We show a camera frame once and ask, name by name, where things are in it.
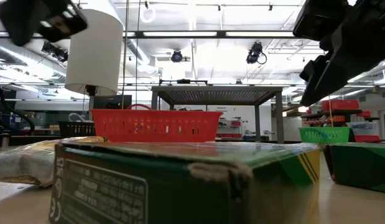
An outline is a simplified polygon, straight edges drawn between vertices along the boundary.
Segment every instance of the plastic bag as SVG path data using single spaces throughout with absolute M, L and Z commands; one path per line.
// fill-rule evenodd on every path
M 105 142 L 103 137 L 75 137 L 42 141 L 0 152 L 0 182 L 50 186 L 53 180 L 54 147 L 59 142 Z

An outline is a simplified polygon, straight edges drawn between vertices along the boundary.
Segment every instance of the metal table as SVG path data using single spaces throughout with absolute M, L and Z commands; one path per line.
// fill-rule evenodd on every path
M 282 87 L 263 86 L 153 86 L 153 110 L 158 109 L 159 97 L 174 109 L 174 105 L 233 105 L 254 106 L 256 139 L 260 141 L 259 106 L 276 98 L 277 142 L 284 143 L 282 117 Z

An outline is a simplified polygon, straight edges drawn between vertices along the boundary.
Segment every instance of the cardboard box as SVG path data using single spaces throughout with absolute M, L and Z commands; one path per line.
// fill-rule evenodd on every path
M 63 143 L 52 224 L 318 223 L 314 144 Z
M 334 144 L 324 154 L 335 183 L 385 193 L 385 144 Z

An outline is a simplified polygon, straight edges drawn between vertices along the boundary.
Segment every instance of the box label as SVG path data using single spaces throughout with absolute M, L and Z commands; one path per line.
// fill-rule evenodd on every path
M 62 217 L 70 223 L 146 224 L 145 179 L 65 160 Z

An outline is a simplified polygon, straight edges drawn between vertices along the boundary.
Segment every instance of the white lamp shade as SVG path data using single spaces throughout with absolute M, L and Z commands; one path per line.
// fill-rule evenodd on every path
M 74 35 L 70 51 L 65 88 L 87 94 L 86 85 L 96 86 L 96 96 L 118 93 L 119 66 L 123 25 L 101 11 L 82 9 L 88 28 Z

